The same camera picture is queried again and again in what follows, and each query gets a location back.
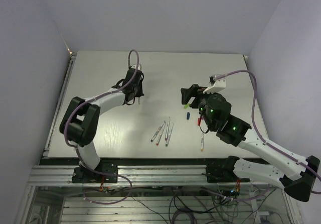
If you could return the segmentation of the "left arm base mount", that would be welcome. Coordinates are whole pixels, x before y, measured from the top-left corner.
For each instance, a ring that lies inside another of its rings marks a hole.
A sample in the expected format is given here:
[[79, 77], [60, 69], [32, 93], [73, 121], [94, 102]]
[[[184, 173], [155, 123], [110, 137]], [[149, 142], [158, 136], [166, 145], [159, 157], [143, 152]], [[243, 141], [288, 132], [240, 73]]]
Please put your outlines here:
[[116, 183], [118, 167], [113, 163], [101, 162], [94, 171], [81, 164], [76, 167], [72, 176], [72, 183]]

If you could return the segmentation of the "blue-end white pen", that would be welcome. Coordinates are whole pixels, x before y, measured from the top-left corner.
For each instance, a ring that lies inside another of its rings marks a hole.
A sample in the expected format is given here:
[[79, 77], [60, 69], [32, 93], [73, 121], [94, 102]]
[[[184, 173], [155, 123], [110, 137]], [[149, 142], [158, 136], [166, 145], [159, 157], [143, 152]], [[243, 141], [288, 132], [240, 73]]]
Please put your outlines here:
[[161, 126], [159, 126], [159, 128], [156, 130], [153, 137], [151, 138], [151, 140], [150, 140], [151, 142], [153, 142], [155, 140], [155, 138], [157, 137], [157, 135], [159, 134], [159, 132], [161, 131], [161, 129], [164, 127], [165, 124], [166, 124], [166, 121], [164, 121], [163, 124]]

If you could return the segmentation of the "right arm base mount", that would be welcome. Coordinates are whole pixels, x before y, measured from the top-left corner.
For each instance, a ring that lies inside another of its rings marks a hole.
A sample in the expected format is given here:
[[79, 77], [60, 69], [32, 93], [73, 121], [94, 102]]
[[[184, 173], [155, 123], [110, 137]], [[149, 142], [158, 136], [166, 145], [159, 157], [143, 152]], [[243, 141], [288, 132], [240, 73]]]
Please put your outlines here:
[[239, 157], [229, 156], [225, 159], [216, 159], [212, 164], [206, 166], [203, 173], [208, 183], [236, 182], [238, 177], [234, 173], [235, 164]]

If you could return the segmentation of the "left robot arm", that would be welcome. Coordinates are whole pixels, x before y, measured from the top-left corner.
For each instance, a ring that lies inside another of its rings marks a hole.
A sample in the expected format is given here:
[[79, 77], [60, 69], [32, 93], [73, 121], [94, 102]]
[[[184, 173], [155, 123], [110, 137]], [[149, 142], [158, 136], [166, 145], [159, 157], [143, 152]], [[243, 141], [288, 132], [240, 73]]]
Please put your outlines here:
[[103, 164], [98, 156], [94, 138], [99, 118], [105, 112], [119, 106], [132, 105], [137, 98], [144, 96], [142, 71], [130, 68], [126, 77], [117, 82], [106, 93], [92, 97], [74, 97], [59, 126], [66, 144], [74, 148], [80, 160], [80, 168], [90, 182], [97, 182], [103, 173]]

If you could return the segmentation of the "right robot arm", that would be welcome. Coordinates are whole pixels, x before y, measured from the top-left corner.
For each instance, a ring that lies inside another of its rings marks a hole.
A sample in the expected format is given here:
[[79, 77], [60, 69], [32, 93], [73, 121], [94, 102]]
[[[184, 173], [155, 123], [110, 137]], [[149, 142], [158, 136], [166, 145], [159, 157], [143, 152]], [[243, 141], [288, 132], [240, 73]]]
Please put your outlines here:
[[289, 151], [269, 139], [263, 138], [254, 127], [231, 114], [231, 104], [224, 96], [209, 88], [193, 84], [181, 88], [181, 103], [198, 109], [207, 126], [220, 141], [255, 154], [264, 164], [228, 156], [219, 171], [207, 169], [208, 178], [256, 180], [271, 184], [285, 191], [290, 197], [308, 202], [315, 183], [320, 160]]

